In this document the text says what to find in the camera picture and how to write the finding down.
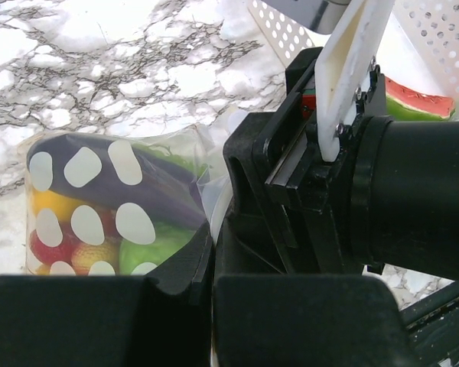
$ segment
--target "toy apple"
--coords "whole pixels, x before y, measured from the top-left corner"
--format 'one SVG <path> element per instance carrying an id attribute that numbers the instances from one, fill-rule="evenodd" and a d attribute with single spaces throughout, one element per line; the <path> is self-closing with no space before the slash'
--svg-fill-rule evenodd
<path id="1" fill-rule="evenodd" d="M 150 245 L 137 245 L 123 239 L 119 250 L 119 272 L 130 275 L 141 264 L 160 265 L 178 250 L 183 248 L 194 236 L 195 231 L 154 223 L 156 240 Z"/>
<path id="2" fill-rule="evenodd" d="M 82 242 L 71 256 L 71 265 L 78 275 L 88 275 L 90 267 L 98 261 L 108 262 L 114 269 L 117 269 L 119 267 L 119 245 L 109 240 L 101 245 L 88 245 Z"/>
<path id="3" fill-rule="evenodd" d="M 116 212 L 114 210 L 94 208 L 99 215 L 100 222 L 104 230 L 104 236 L 106 239 L 120 237 L 116 227 Z"/>
<path id="4" fill-rule="evenodd" d="M 73 234 L 69 224 L 63 223 L 60 228 L 63 233 L 63 241 L 56 247 L 45 245 L 37 236 L 36 231 L 33 231 L 29 238 L 31 252 L 46 266 L 51 266 L 56 261 L 71 264 L 71 255 L 80 244 L 80 240 Z"/>

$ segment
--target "red apple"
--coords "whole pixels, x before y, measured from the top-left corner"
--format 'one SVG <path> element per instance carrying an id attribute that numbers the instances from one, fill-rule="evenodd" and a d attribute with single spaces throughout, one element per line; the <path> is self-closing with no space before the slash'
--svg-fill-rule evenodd
<path id="1" fill-rule="evenodd" d="M 119 247 L 109 241 L 101 245 L 81 243 L 71 256 L 73 269 L 78 275 L 88 275 L 90 268 L 98 261 L 105 261 L 117 269 L 119 263 Z"/>
<path id="2" fill-rule="evenodd" d="M 116 227 L 116 212 L 114 210 L 99 208 L 97 208 L 96 211 L 97 214 L 99 214 L 100 222 L 104 228 L 104 236 L 107 239 L 120 237 Z"/>
<path id="3" fill-rule="evenodd" d="M 81 243 L 75 236 L 71 226 L 60 225 L 63 233 L 63 241 L 57 247 L 45 245 L 37 236 L 36 231 L 31 233 L 29 246 L 34 256 L 44 265 L 51 266 L 56 261 L 64 261 L 71 264 L 71 255 Z"/>

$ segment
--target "screw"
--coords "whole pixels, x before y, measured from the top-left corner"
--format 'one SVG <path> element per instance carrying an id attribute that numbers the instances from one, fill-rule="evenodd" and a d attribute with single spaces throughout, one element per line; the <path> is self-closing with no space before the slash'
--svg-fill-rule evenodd
<path id="1" fill-rule="evenodd" d="M 344 124 L 338 124 L 337 128 L 335 129 L 335 132 L 337 133 L 337 136 L 342 135 L 345 132 L 345 125 Z"/>
<path id="2" fill-rule="evenodd" d="M 360 86 L 358 86 L 357 89 L 355 89 L 355 99 L 357 101 L 360 101 L 362 99 L 362 90 Z"/>
<path id="3" fill-rule="evenodd" d="M 370 69 L 374 71 L 376 69 L 376 66 L 377 66 L 377 60 L 376 60 L 376 57 L 373 56 L 373 59 L 370 61 Z"/>

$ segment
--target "green apple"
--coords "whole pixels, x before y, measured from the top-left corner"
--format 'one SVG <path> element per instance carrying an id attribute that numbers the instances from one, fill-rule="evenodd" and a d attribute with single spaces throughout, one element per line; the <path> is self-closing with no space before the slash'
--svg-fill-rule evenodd
<path id="1" fill-rule="evenodd" d="M 195 231 L 170 226 L 165 223 L 153 223 L 155 241 L 150 245 L 137 245 L 123 239 L 119 250 L 119 272 L 130 275 L 140 264 L 151 262 L 160 265 L 178 250 L 183 248 L 194 236 Z"/>
<path id="2" fill-rule="evenodd" d="M 179 167 L 185 168 L 192 174 L 196 174 L 197 177 L 201 177 L 207 170 L 207 164 L 201 164 L 197 166 L 194 161 L 183 158 L 180 155 L 172 154 L 169 147 L 164 145 L 144 145 L 144 144 L 133 144 L 133 147 L 142 151 L 147 151 L 153 154 L 155 157 L 163 159 L 165 161 L 176 164 Z"/>

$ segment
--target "white plastic part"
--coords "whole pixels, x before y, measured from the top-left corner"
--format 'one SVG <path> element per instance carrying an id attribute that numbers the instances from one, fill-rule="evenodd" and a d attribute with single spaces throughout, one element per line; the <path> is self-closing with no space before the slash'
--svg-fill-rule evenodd
<path id="1" fill-rule="evenodd" d="M 340 152 L 337 125 L 369 74 L 393 5 L 394 0 L 352 0 L 317 59 L 318 144 L 324 161 L 335 161 Z"/>
<path id="2" fill-rule="evenodd" d="M 250 14 L 262 29 L 262 33 L 273 47 L 274 52 L 278 55 L 284 67 L 287 67 L 293 60 L 292 58 L 287 58 L 285 53 L 285 51 L 292 48 L 291 44 L 296 44 L 296 41 L 298 41 L 297 43 L 301 45 L 306 44 L 308 46 L 312 44 L 313 47 L 323 47 L 330 38 L 330 36 L 299 28 L 298 34 L 295 37 L 287 37 L 287 40 L 284 40 L 282 37 L 282 27 L 280 31 L 273 32 L 276 26 L 275 19 L 280 18 L 280 13 L 270 7 L 265 8 L 261 0 L 247 1 Z M 422 59 L 415 45 L 409 40 L 401 24 L 396 19 L 395 13 L 398 12 L 399 4 L 402 3 L 397 1 L 389 17 L 389 22 L 382 36 L 381 45 L 377 51 L 377 63 L 381 66 L 381 71 L 385 75 L 403 86 L 424 94 L 441 95 L 443 91 L 438 86 L 434 75 L 429 71 L 427 63 Z M 286 24 L 293 24 L 288 18 L 285 18 L 285 21 Z M 273 34 L 277 36 L 276 41 L 272 36 Z M 282 41 L 282 47 L 278 45 L 279 41 Z"/>

